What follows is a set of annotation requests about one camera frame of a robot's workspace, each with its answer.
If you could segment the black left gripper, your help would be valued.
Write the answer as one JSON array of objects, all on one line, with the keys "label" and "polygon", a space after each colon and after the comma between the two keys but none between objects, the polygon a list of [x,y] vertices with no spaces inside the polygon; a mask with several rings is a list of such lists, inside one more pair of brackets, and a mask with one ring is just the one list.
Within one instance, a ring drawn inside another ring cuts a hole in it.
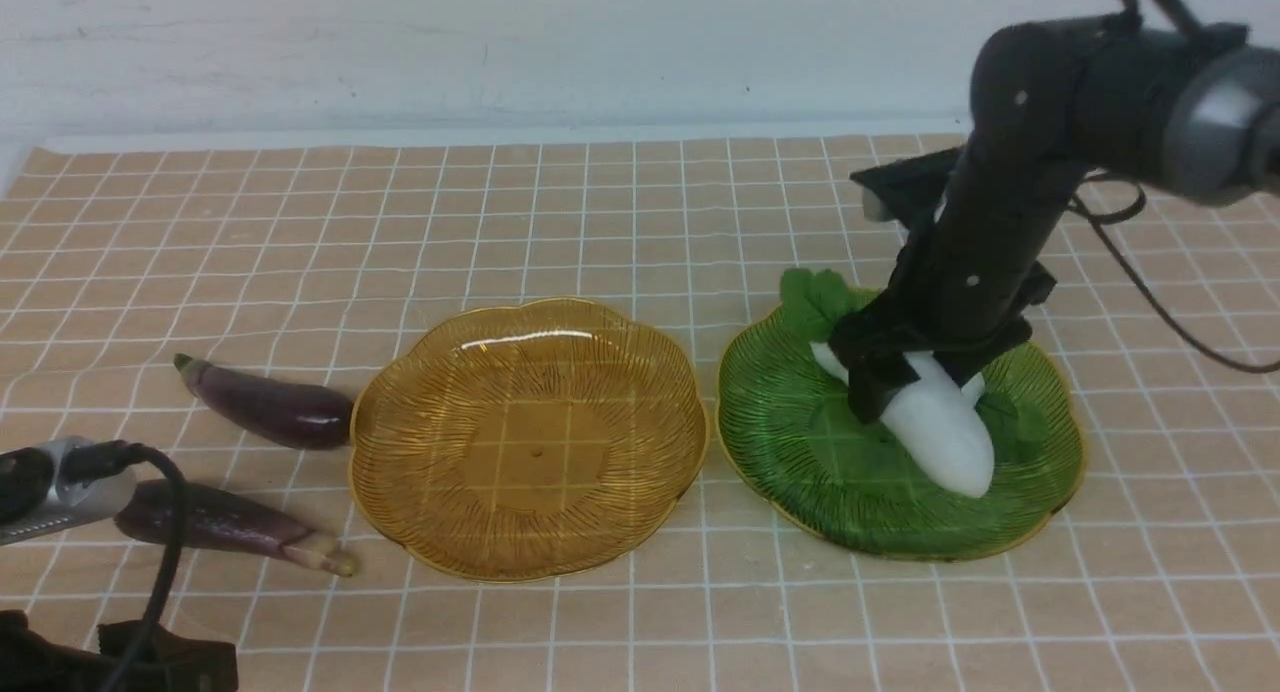
[{"label": "black left gripper", "polygon": [[[96,652],[55,645],[29,627],[22,610],[1,614],[3,691],[100,691],[132,640],[138,620],[99,628]],[[215,640],[189,640],[163,627],[150,642],[118,691],[237,691],[239,670],[236,646]]]}]

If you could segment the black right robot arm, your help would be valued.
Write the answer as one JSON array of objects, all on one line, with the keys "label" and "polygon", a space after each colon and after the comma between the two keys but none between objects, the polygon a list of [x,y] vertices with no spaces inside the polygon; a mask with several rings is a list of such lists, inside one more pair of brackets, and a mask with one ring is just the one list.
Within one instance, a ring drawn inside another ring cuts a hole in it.
[{"label": "black right robot arm", "polygon": [[836,324],[847,402],[878,422],[934,356],[956,385],[1024,344],[1039,262],[1091,171],[1189,203],[1277,192],[1279,58],[1245,26],[1175,33],[1120,14],[1009,26],[980,49],[965,145],[854,171],[908,240],[883,292]]}]

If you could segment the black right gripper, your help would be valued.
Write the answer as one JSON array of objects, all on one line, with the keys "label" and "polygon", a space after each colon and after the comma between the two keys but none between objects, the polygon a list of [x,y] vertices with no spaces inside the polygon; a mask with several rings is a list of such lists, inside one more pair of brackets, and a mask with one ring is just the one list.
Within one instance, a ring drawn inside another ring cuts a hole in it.
[{"label": "black right gripper", "polygon": [[1014,295],[1012,310],[997,324],[992,335],[977,342],[942,342],[927,335],[905,317],[890,292],[863,299],[863,292],[846,285],[838,272],[828,272],[829,350],[842,368],[849,370],[847,404],[864,426],[887,414],[890,402],[913,382],[922,381],[908,359],[923,353],[941,365],[943,379],[963,386],[987,365],[1030,338],[1024,317],[1028,306],[1043,304],[1056,287],[1056,278],[1041,263],[1033,263],[1029,278]]}]

